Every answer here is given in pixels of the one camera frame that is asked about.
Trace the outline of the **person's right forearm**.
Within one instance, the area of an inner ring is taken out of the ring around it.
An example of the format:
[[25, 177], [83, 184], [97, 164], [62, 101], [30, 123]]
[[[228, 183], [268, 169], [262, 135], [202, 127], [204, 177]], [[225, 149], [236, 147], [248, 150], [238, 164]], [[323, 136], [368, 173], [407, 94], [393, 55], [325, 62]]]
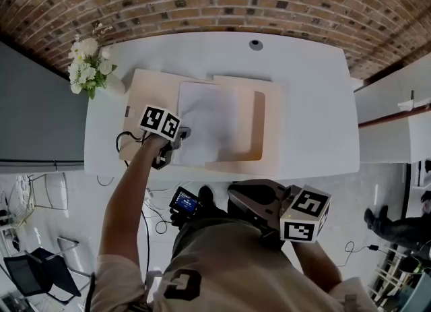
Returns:
[[330, 292], [343, 279], [338, 267], [323, 248], [315, 243], [292, 243], [303, 274], [325, 292]]

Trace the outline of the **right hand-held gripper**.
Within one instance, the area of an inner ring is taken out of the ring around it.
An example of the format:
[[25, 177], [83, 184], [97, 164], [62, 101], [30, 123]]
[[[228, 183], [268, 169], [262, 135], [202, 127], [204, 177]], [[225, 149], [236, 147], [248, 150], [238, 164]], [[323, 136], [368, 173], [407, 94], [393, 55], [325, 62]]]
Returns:
[[313, 243], [326, 223], [331, 195], [309, 185], [283, 185], [269, 179], [237, 181], [228, 187], [232, 202], [253, 215], [266, 236]]

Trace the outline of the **person's left black shoe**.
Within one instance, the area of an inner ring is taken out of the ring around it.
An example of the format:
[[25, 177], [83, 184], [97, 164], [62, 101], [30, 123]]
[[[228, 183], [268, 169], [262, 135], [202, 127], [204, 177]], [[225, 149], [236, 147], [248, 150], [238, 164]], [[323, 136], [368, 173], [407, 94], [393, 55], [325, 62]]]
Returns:
[[202, 206], [211, 205], [214, 201], [214, 194], [210, 186], [204, 185], [198, 191], [199, 203]]

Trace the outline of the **person's beige t-shirt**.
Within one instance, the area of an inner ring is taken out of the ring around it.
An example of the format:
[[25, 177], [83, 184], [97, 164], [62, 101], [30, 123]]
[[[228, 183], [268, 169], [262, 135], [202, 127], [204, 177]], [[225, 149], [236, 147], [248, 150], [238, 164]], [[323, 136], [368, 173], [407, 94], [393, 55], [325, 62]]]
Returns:
[[101, 255], [88, 312], [378, 312], [358, 278], [320, 288], [241, 220], [185, 225], [156, 291], [141, 270]]

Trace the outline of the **white flower bouquet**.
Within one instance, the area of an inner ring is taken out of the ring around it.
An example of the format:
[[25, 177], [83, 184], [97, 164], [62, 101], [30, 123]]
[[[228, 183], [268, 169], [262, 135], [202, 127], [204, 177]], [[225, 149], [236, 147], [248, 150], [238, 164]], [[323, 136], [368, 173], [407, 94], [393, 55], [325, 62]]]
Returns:
[[117, 69], [117, 65], [110, 60], [110, 48], [101, 47], [99, 41], [113, 29], [113, 26], [97, 22], [89, 37], [75, 35], [68, 54], [71, 62], [67, 68], [74, 94], [85, 91], [89, 99], [93, 100], [97, 89], [107, 89], [108, 76]]

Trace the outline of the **person's left forearm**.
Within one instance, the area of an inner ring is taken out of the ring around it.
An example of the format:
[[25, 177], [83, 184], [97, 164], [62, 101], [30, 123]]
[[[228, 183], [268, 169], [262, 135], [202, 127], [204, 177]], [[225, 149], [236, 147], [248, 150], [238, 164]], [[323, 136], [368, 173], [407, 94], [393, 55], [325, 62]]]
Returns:
[[104, 214], [100, 255], [118, 255], [139, 264], [137, 235], [152, 162], [168, 143], [150, 135], [135, 153]]

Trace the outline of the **grey refrigerator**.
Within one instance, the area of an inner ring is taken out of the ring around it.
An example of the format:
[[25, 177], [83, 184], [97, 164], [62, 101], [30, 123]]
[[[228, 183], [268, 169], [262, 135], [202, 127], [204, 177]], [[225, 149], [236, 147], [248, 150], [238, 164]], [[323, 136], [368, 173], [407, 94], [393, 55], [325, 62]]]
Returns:
[[0, 174], [81, 170], [88, 97], [0, 42]]

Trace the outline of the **white A4 paper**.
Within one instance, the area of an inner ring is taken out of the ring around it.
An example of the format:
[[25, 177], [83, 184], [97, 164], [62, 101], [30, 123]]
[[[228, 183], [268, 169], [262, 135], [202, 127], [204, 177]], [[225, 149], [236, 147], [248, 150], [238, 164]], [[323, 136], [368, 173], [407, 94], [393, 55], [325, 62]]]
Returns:
[[176, 151], [175, 164], [203, 167], [233, 156], [238, 124], [236, 88], [181, 82], [178, 114], [191, 134]]

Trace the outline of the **white desk with drawers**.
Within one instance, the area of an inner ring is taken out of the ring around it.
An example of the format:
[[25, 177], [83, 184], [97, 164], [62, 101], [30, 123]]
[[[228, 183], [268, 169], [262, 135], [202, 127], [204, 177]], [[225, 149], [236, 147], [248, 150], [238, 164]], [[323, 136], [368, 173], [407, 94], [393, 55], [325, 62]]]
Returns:
[[[249, 42], [260, 40], [261, 51]], [[136, 69], [187, 79], [247, 77], [281, 87], [281, 135], [274, 179], [354, 173], [360, 167], [352, 79], [341, 49], [299, 38], [248, 32], [189, 32], [121, 42], [111, 48], [116, 73]]]

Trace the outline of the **beige file box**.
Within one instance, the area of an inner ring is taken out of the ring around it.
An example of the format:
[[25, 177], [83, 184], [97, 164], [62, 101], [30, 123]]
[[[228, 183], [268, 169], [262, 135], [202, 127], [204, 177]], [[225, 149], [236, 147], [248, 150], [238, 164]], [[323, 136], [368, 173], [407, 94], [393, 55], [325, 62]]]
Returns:
[[238, 90], [236, 140], [233, 156], [225, 161], [207, 162], [203, 167], [175, 164], [175, 150], [172, 161], [167, 166], [169, 170], [183, 173], [213, 171], [254, 176], [276, 175], [281, 135], [281, 87], [278, 84], [217, 75], [211, 81], [193, 80], [180, 75], [136, 69], [127, 103], [129, 114], [125, 117], [123, 129], [137, 135], [143, 134], [139, 128], [139, 120], [146, 105], [165, 108], [180, 118], [178, 97], [181, 82], [215, 84]]

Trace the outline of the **black chair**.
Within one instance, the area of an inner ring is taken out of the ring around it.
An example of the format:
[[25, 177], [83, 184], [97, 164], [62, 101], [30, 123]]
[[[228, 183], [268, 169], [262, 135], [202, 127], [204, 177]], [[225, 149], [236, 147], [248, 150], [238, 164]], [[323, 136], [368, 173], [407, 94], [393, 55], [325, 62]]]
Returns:
[[32, 252], [22, 251], [13, 257], [3, 259], [9, 279], [25, 297], [45, 294], [62, 306], [68, 305], [75, 297], [80, 297], [79, 288], [73, 274], [92, 279], [90, 274], [73, 269], [64, 255], [79, 246], [79, 242], [58, 237], [60, 251], [51, 253], [39, 247]]

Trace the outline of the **black device with blue screen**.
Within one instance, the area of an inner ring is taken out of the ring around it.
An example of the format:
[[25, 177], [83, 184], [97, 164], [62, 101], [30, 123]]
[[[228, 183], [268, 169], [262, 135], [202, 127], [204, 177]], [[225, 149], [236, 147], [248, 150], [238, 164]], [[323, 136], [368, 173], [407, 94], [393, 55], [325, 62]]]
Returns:
[[198, 197], [183, 187], [178, 187], [169, 204], [170, 209], [186, 217], [194, 216], [200, 207]]

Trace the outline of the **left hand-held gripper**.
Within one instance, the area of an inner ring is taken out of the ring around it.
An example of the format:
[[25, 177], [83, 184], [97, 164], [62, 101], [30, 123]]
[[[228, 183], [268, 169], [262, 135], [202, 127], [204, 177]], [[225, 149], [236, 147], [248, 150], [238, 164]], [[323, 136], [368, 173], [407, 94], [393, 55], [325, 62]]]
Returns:
[[179, 149], [190, 136], [191, 129], [189, 127], [180, 128], [180, 123], [181, 119], [165, 108], [154, 105], [144, 107], [139, 120], [140, 130], [158, 135], [168, 141], [154, 158], [152, 162], [154, 169], [160, 170], [167, 166], [172, 159], [173, 152]]

